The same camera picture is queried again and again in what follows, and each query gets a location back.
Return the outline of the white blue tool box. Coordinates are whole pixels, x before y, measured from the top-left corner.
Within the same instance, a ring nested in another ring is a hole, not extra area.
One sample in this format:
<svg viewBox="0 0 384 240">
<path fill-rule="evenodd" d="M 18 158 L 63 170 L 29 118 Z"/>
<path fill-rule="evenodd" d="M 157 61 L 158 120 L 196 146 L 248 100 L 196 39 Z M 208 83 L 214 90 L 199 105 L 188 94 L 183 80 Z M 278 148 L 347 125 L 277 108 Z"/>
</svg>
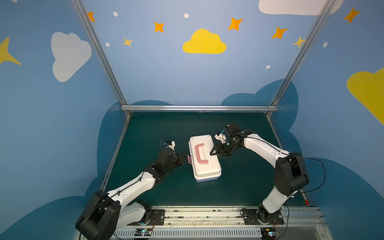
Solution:
<svg viewBox="0 0 384 240">
<path fill-rule="evenodd" d="M 189 140 L 189 163 L 197 183 L 217 180 L 222 168 L 217 156 L 211 155 L 214 142 L 211 135 L 194 136 Z"/>
</svg>

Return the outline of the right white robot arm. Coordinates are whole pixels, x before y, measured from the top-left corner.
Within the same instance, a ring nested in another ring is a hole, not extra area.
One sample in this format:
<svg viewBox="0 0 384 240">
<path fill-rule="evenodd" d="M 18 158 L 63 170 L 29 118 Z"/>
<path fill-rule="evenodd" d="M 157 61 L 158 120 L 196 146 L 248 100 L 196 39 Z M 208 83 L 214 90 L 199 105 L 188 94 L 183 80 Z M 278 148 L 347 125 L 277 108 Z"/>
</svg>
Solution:
<svg viewBox="0 0 384 240">
<path fill-rule="evenodd" d="M 275 169 L 274 187 L 259 204 L 258 219 L 262 223 L 270 222 L 280 214 L 283 204 L 310 183 L 304 157 L 290 153 L 264 140 L 251 129 L 241 130 L 233 122 L 215 134 L 218 140 L 210 154 L 218 157 L 230 157 L 234 151 L 244 147 L 266 160 Z"/>
</svg>

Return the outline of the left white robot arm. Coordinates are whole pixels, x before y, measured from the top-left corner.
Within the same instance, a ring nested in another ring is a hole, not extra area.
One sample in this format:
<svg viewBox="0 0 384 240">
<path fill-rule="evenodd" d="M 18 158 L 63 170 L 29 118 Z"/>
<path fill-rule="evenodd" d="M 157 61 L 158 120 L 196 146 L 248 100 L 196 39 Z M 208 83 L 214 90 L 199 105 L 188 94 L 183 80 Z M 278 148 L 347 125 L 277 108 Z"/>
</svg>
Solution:
<svg viewBox="0 0 384 240">
<path fill-rule="evenodd" d="M 109 192 L 94 193 L 75 228 L 88 240 L 109 240 L 122 227 L 148 223 L 152 207 L 144 201 L 132 201 L 158 185 L 186 160 L 187 156 L 176 153 L 173 146 L 163 148 L 154 162 L 130 182 Z"/>
</svg>

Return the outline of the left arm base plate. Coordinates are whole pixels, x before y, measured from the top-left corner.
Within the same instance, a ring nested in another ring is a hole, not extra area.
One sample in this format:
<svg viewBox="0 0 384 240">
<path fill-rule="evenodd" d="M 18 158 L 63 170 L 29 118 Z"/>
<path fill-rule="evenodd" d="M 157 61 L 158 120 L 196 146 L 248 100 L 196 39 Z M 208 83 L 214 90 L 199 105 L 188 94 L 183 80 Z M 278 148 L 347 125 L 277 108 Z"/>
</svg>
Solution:
<svg viewBox="0 0 384 240">
<path fill-rule="evenodd" d="M 138 222 L 131 223 L 129 226 L 163 226 L 166 211 L 163 209 L 151 210 L 151 213 L 145 213 L 143 219 Z"/>
</svg>

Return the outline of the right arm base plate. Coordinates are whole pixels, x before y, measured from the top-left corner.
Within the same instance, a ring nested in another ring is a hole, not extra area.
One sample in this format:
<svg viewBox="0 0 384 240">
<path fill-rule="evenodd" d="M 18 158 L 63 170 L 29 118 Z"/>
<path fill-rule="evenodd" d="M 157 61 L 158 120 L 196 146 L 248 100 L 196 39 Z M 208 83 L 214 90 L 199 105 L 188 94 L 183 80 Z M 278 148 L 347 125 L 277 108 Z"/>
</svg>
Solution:
<svg viewBox="0 0 384 240">
<path fill-rule="evenodd" d="M 284 220 L 281 211 L 268 213 L 264 209 L 242 208 L 240 214 L 244 219 L 245 225 L 283 225 Z"/>
</svg>

